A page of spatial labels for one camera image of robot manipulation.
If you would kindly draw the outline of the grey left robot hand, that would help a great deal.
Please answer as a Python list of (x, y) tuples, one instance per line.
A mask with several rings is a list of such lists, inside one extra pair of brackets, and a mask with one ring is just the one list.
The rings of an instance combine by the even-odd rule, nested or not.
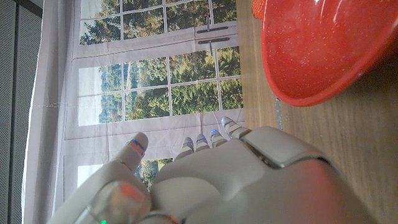
[(313, 146), (229, 117), (222, 136), (186, 138), (146, 187), (134, 174), (148, 145), (136, 134), (91, 175), (52, 223), (374, 223), (336, 167)]

